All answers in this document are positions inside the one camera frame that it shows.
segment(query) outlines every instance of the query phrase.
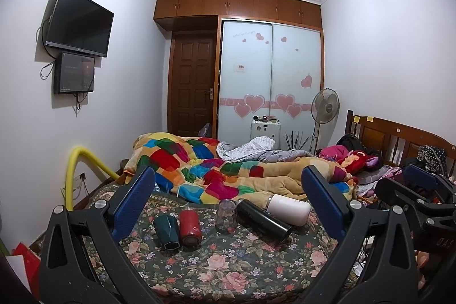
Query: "door handle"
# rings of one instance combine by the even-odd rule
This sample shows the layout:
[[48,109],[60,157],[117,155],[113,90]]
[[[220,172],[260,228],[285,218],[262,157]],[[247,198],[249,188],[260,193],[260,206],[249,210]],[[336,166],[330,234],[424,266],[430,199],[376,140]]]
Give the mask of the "door handle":
[[214,99],[214,88],[211,88],[209,91],[204,91],[204,93],[209,93],[209,99],[211,101]]

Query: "white wall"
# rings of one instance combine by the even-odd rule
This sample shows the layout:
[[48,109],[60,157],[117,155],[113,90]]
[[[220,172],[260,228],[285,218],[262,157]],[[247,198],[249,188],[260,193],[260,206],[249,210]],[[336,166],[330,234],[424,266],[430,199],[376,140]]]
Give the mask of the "white wall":
[[[108,57],[97,61],[94,92],[77,116],[74,97],[53,97],[52,79],[39,76],[50,61],[35,40],[48,1],[0,0],[0,236],[9,249],[46,229],[75,146],[116,171],[138,135],[162,128],[165,38],[152,19],[156,0],[94,0],[115,16]],[[83,171],[91,191],[99,179],[79,163],[76,174]]]
[[322,7],[325,87],[341,109],[456,143],[456,0],[328,0]]

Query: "fan grille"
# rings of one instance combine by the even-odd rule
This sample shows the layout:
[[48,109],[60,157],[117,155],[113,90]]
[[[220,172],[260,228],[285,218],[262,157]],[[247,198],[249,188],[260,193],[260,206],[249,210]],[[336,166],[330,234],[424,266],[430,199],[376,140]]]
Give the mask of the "fan grille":
[[318,124],[326,124],[336,117],[339,108],[337,93],[325,88],[317,93],[312,102],[312,117]]

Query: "metal screw knob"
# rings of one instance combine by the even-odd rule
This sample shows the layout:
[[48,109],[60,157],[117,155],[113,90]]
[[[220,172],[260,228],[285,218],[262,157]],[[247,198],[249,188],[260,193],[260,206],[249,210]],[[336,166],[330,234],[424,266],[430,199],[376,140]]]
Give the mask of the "metal screw knob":
[[106,206],[107,202],[106,200],[98,200],[98,201],[95,201],[95,209],[102,209]]
[[394,205],[393,212],[395,212],[396,214],[402,214],[404,211],[402,210],[402,208],[399,205]]
[[62,211],[63,211],[63,205],[57,205],[54,208],[54,213],[56,213],[56,214],[60,214]]
[[352,201],[350,201],[350,206],[351,206],[353,209],[361,209],[361,207],[363,206],[363,204],[361,204],[358,200],[352,200]]

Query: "standing fan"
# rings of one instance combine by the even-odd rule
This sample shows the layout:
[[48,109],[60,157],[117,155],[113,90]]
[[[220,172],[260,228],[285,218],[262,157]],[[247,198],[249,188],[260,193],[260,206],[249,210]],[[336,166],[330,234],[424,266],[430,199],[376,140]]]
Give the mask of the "standing fan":
[[325,88],[316,94],[312,102],[312,117],[316,124],[309,152],[312,152],[314,139],[318,138],[320,124],[327,124],[333,120],[339,112],[339,108],[339,96],[332,89]]

